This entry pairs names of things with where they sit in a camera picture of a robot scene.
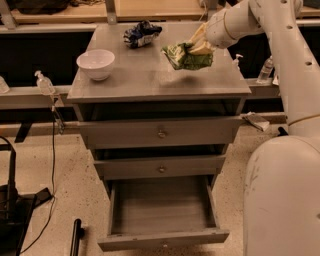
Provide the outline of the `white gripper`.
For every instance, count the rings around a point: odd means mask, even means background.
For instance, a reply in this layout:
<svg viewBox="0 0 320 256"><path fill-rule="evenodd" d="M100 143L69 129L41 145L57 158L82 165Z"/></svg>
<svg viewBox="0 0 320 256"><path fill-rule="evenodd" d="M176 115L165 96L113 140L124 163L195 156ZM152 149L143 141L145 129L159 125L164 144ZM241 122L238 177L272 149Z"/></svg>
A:
<svg viewBox="0 0 320 256"><path fill-rule="evenodd" d="M207 41L214 47L225 49L238 42L228 32L226 27L227 9L215 13L210 20L202 23L193 36L189 39L192 45L201 45L197 48L189 49L188 53L192 55L212 54L214 48L205 44Z"/></svg>

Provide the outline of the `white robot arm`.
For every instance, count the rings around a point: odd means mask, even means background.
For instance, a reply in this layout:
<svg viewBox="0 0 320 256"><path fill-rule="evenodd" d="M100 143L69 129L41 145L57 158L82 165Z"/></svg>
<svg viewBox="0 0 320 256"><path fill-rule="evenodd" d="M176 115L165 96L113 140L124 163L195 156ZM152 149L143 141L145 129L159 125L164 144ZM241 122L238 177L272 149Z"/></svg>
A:
<svg viewBox="0 0 320 256"><path fill-rule="evenodd" d="M248 161L244 256L320 256L320 66L296 23L302 4L241 0L214 14L202 34L219 48L267 36L288 125Z"/></svg>

